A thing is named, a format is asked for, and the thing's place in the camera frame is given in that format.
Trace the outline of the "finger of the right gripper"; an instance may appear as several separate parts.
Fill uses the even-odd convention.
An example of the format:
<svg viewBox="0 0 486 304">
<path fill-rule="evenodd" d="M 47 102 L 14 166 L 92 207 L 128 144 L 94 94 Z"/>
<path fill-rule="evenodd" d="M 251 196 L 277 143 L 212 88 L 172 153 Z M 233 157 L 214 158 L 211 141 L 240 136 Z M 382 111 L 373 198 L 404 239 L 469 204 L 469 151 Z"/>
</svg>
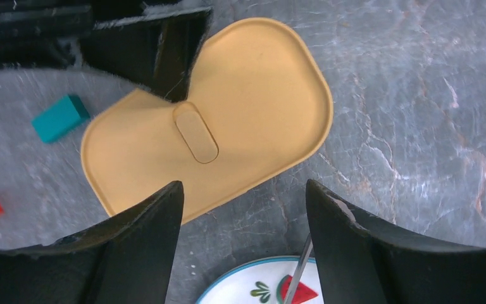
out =
<svg viewBox="0 0 486 304">
<path fill-rule="evenodd" d="M 187 99 L 212 6 L 94 6 L 83 61 L 177 103 Z"/>
</svg>

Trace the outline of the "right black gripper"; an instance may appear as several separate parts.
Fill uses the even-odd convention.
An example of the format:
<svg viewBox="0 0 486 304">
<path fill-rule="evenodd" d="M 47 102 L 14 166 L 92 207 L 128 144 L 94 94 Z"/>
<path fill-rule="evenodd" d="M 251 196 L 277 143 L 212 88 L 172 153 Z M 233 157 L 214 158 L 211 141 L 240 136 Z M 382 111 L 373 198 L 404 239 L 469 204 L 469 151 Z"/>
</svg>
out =
<svg viewBox="0 0 486 304">
<path fill-rule="evenodd" d="M 208 20 L 208 1 L 0 1 L 0 69 L 138 61 L 152 71 L 170 32 L 196 53 L 204 30 L 190 23 Z"/>
</svg>

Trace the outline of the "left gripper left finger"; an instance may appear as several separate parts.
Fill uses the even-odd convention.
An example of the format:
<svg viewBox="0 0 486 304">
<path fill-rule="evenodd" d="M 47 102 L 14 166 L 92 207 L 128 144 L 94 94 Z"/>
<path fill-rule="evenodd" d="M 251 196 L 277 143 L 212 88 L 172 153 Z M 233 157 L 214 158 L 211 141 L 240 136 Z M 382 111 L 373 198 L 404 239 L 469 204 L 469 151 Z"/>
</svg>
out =
<svg viewBox="0 0 486 304">
<path fill-rule="evenodd" d="M 164 303 L 184 186 L 48 246 L 0 250 L 0 303 Z"/>
</svg>

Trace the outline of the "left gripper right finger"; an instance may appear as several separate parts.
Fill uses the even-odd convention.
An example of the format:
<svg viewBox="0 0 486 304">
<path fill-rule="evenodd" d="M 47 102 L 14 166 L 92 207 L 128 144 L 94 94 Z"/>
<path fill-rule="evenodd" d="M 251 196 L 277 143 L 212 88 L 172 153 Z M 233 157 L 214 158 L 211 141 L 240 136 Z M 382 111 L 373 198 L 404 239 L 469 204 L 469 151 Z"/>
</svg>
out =
<svg viewBox="0 0 486 304">
<path fill-rule="evenodd" d="M 486 248 L 391 224 L 316 180 L 306 211 L 325 303 L 486 303 Z"/>
</svg>

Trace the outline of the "metal serving tongs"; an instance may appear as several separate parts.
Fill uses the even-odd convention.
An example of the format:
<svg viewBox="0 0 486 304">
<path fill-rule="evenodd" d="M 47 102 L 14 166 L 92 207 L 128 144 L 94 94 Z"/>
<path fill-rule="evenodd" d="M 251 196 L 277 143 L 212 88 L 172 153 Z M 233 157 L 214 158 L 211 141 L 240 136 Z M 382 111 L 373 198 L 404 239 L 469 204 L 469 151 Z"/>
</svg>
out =
<svg viewBox="0 0 486 304">
<path fill-rule="evenodd" d="M 306 242 L 304 244 L 303 251 L 301 253 L 301 256 L 299 257 L 297 266 L 295 268 L 295 271 L 292 275 L 292 281 L 289 284 L 287 293 L 285 295 L 285 298 L 283 299 L 283 304 L 291 304 L 292 300 L 294 298 L 294 295 L 296 293 L 297 287 L 299 285 L 299 282 L 301 280 L 302 274 L 304 272 L 304 269 L 306 267 L 306 264 L 309 260 L 309 256 L 311 254 L 311 251 L 313 250 L 313 242 L 311 239 L 311 235 L 308 234 L 306 238 Z"/>
</svg>

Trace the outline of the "tan oblong box lid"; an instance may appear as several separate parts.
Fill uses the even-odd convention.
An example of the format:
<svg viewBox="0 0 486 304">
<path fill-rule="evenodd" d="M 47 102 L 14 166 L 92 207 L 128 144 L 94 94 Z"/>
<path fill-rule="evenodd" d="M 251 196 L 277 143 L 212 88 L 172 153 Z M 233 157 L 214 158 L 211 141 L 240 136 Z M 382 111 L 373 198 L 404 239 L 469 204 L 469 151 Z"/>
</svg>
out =
<svg viewBox="0 0 486 304">
<path fill-rule="evenodd" d="M 309 158 L 332 117 L 330 88 L 300 36 L 247 18 L 205 42 L 185 101 L 136 89 L 98 114 L 82 168 L 110 216 L 182 182 L 187 223 Z"/>
</svg>

